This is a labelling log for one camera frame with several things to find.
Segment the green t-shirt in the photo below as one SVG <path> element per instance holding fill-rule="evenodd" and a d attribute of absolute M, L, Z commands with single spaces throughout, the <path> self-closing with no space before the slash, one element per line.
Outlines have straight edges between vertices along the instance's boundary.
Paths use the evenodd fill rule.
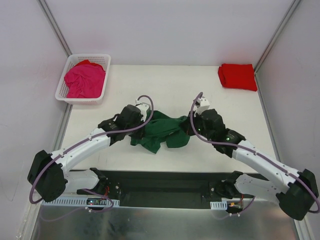
<path fill-rule="evenodd" d="M 190 136 L 183 132 L 180 124 L 186 119 L 185 115 L 174 118 L 155 110 L 151 120 L 145 125 L 145 136 L 138 145 L 153 154 L 159 151 L 162 143 L 166 143 L 169 149 L 185 147 Z"/>

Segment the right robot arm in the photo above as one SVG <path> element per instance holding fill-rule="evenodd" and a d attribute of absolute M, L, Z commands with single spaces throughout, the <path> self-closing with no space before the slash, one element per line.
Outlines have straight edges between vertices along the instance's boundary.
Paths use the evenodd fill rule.
<path fill-rule="evenodd" d="M 251 167 L 264 177 L 254 178 L 235 171 L 225 180 L 222 196 L 229 199 L 239 194 L 259 197 L 279 205 L 285 214 L 298 221 L 313 212 L 313 204 L 320 204 L 313 172 L 299 171 L 264 155 L 243 135 L 227 128 L 215 109 L 201 114 L 190 112 L 180 126 L 187 135 L 199 137 L 219 153 Z"/>

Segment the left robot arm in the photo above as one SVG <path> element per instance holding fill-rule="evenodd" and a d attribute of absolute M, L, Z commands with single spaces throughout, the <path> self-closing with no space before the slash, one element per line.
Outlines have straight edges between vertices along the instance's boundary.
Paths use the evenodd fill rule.
<path fill-rule="evenodd" d="M 52 202 L 63 193 L 105 195 L 108 180 L 97 168 L 91 167 L 83 171 L 72 169 L 94 153 L 143 128 L 151 120 L 153 110 L 153 106 L 147 103 L 129 104 L 121 113 L 99 123 L 97 128 L 79 142 L 51 153 L 39 151 L 27 176 L 32 185 L 29 201 L 36 204 L 34 192 L 45 202 Z"/>

